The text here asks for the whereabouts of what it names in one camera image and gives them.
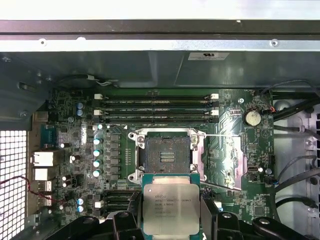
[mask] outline cpu socket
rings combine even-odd
[[[128,134],[135,142],[135,172],[128,180],[141,185],[144,173],[199,173],[205,181],[204,152],[206,134],[194,128],[141,128]]]

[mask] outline perforated metal mesh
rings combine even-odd
[[[0,132],[0,181],[26,177],[27,132]],[[0,239],[10,240],[24,229],[26,181],[13,179],[0,185]]]

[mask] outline motherboard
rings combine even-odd
[[[144,174],[196,173],[221,210],[247,223],[273,217],[271,102],[257,89],[55,90],[35,118],[43,124],[34,155],[52,162],[34,167],[38,190],[58,201],[39,197],[38,207],[61,226],[103,219],[127,210]]]

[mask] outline green circuit board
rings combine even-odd
[[[71,194],[75,200],[85,198],[84,212],[77,211],[76,201],[63,210],[56,206],[61,225],[81,215],[125,210],[125,203],[115,201],[114,208],[96,211],[94,199],[104,191],[141,190],[139,184],[128,180],[137,169],[137,146],[129,134],[143,128],[187,128],[205,133],[201,188],[210,191],[224,211],[234,212],[248,223],[258,216],[272,217],[269,192],[273,185],[264,180],[274,172],[274,136],[273,117],[266,102],[272,102],[272,93],[260,96],[254,89],[101,87],[53,92],[48,102],[48,122],[41,134],[46,134],[45,129],[55,129],[50,134],[56,137],[50,139],[56,139],[56,143],[52,146],[52,142],[45,142],[44,136],[41,144],[43,148],[45,144],[53,148],[70,144],[63,149],[64,160],[57,168],[57,197]],[[148,137],[187,136],[163,131]],[[95,145],[94,139],[102,141]],[[100,151],[99,156],[94,156],[95,150]],[[168,159],[173,154],[162,153]],[[71,155],[81,158],[71,162]],[[93,166],[96,160],[100,160],[98,168]],[[93,171],[97,169],[100,175],[95,177]],[[68,174],[78,176],[77,187],[62,187],[62,176]]]

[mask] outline white label sticker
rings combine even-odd
[[[188,60],[191,61],[223,61],[228,52],[191,52]]]

